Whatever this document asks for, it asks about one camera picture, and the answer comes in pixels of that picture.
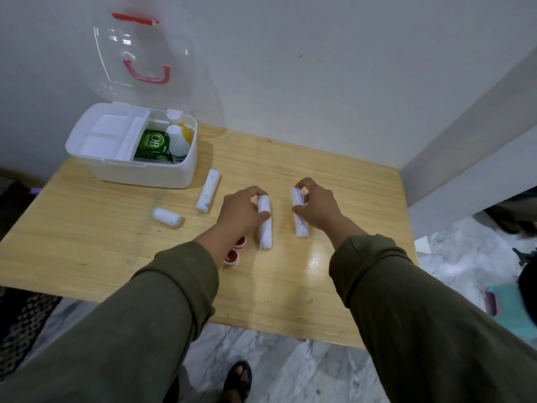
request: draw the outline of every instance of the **open lid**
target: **open lid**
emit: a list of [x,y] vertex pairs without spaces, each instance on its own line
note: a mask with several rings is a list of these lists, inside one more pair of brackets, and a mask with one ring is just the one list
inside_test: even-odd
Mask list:
[[90,87],[111,101],[193,110],[195,57],[157,21],[111,13],[94,23],[89,59],[79,60]]

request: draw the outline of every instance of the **person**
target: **person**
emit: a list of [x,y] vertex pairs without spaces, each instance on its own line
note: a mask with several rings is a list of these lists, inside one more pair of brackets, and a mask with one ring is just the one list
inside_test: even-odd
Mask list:
[[[329,274],[392,403],[535,399],[534,349],[416,267],[392,239],[368,235],[341,213],[332,191],[311,178],[296,187],[308,194],[293,211],[330,239]],[[218,267],[240,237],[270,217],[251,202],[265,194],[253,186],[225,196],[214,226],[157,253],[4,381],[0,401],[162,402],[214,313]],[[247,397],[251,370],[240,362],[232,369],[222,398],[236,403]]]

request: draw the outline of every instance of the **person's left hand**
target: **person's left hand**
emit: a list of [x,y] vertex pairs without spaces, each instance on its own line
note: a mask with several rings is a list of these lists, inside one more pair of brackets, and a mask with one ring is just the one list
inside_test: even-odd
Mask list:
[[224,196],[224,203],[216,224],[226,226],[230,232],[238,235],[237,240],[252,233],[255,228],[271,217],[270,212],[257,211],[257,205],[251,201],[255,195],[267,195],[267,193],[254,185]]

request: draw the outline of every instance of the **olive green sleeve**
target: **olive green sleeve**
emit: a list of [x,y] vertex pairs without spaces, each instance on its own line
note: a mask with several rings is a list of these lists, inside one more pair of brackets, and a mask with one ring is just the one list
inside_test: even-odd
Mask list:
[[2,402],[161,403],[214,314],[218,271],[189,242],[164,250],[45,351],[0,384]]
[[392,239],[348,238],[330,276],[392,403],[537,395],[537,352],[415,266]]

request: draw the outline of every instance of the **rolled-up cuff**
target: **rolled-up cuff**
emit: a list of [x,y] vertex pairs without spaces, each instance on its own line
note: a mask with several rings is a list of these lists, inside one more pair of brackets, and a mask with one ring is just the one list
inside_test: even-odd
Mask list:
[[207,320],[214,315],[213,301],[218,291],[218,269],[213,258],[197,242],[179,244],[155,255],[153,261],[138,270],[164,274],[181,289],[192,310],[197,339]]
[[347,308],[360,279],[380,260],[392,256],[412,263],[393,239],[382,235],[351,236],[339,246],[330,259],[329,274]]

